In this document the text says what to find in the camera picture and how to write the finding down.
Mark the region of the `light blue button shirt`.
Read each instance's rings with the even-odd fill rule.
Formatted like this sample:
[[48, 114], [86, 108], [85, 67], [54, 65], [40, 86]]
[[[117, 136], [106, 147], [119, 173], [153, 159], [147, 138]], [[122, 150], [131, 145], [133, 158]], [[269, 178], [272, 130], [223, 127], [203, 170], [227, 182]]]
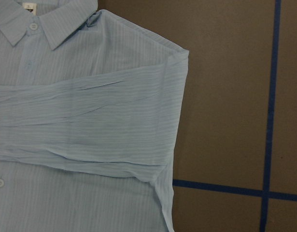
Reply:
[[0, 0], [0, 232], [171, 232], [189, 52], [95, 0]]

